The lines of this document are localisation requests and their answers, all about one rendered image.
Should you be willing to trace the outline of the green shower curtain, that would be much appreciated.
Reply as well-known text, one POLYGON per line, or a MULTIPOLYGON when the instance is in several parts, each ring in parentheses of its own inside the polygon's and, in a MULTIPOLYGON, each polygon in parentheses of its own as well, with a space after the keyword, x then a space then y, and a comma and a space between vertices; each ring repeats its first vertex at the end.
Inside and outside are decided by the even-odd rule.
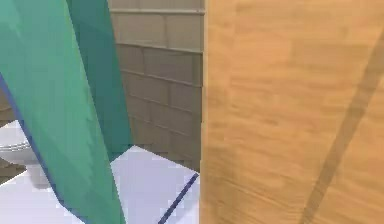
POLYGON ((0 0, 0 89, 36 187, 83 224, 128 224, 111 165, 132 142, 108 0, 0 0))

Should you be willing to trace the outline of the white toilet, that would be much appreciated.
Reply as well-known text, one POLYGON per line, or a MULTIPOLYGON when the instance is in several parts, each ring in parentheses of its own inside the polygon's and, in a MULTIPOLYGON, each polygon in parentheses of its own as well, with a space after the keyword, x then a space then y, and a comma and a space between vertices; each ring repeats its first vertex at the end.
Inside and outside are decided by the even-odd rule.
POLYGON ((0 158, 9 163, 25 166, 35 188, 50 187, 43 167, 18 120, 0 127, 0 158))

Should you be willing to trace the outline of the light wooden door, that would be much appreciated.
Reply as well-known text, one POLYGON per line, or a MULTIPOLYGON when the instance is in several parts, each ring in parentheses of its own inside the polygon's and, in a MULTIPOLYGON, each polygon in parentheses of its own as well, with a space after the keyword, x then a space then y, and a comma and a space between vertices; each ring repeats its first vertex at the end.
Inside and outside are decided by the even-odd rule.
POLYGON ((384 0, 205 0, 200 224, 384 224, 384 0))

